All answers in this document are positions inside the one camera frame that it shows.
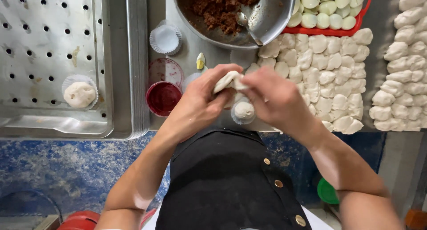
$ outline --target person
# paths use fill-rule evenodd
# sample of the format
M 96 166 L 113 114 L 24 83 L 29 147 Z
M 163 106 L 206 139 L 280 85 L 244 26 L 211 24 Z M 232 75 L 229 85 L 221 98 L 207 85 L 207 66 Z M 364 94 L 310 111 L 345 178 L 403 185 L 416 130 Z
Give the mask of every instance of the person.
M 225 89 L 212 95 L 230 71 L 243 69 L 218 65 L 189 84 L 111 189 L 97 230 L 140 229 L 169 161 L 171 181 L 157 230 L 312 229 L 290 177 L 270 162 L 258 134 L 211 126 L 235 93 Z M 305 146 L 336 189 L 343 229 L 403 229 L 381 178 L 310 113 L 294 83 L 268 67 L 244 76 L 242 83 L 257 117 Z

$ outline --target hand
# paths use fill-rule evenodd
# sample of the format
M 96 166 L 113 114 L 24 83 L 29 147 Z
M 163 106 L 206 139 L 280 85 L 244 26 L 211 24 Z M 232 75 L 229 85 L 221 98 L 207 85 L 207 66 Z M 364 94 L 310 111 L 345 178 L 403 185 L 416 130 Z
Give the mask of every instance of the hand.
M 312 141 L 310 133 L 323 127 L 323 123 L 308 110 L 296 85 L 281 78 L 272 68 L 262 67 L 248 74 L 242 83 L 250 87 L 242 93 L 254 105 L 257 117 L 304 146 Z
M 241 73 L 243 68 L 236 64 L 218 65 L 191 82 L 159 131 L 172 130 L 182 141 L 212 124 L 236 93 L 228 88 L 216 96 L 212 94 L 215 84 L 230 71 Z

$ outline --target red plastic tray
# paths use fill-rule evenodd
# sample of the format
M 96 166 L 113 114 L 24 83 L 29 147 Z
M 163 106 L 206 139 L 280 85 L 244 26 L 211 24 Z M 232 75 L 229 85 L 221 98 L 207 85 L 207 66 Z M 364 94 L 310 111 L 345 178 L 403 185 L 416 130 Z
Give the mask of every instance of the red plastic tray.
M 325 35 L 325 36 L 352 36 L 354 35 L 358 30 L 360 30 L 360 26 L 362 25 L 362 19 L 364 15 L 366 14 L 369 6 L 371 5 L 372 0 L 368 0 L 366 3 L 365 8 L 363 8 L 360 13 L 355 17 L 356 18 L 356 25 L 351 28 L 350 30 L 332 30 L 332 29 L 319 29 L 319 28 L 303 28 L 301 25 L 298 25 L 296 27 L 286 27 L 283 33 L 291 33 L 291 34 L 307 34 L 307 35 Z

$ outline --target perforated steel tray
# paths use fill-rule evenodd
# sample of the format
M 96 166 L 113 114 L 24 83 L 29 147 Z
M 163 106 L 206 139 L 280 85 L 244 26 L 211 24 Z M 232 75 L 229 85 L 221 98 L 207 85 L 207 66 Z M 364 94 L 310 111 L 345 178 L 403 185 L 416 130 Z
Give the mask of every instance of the perforated steel tray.
M 118 1 L 110 8 L 110 0 L 0 0 L 0 137 L 124 140 L 147 131 L 147 110 L 133 104 L 145 91 L 144 62 L 133 69 L 127 1 Z M 110 13 L 117 21 L 124 14 L 125 28 L 110 22 Z M 120 47 L 113 61 L 112 44 Z M 63 99 L 62 82 L 73 74 L 96 82 L 99 101 L 92 109 Z

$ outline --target black apron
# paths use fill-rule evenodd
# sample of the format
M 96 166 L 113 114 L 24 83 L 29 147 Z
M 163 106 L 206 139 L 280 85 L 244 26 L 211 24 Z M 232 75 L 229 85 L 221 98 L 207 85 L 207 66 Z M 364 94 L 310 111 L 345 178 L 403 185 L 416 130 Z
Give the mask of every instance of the black apron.
M 269 157 L 241 129 L 210 127 L 179 144 L 156 230 L 311 230 L 291 178 Z

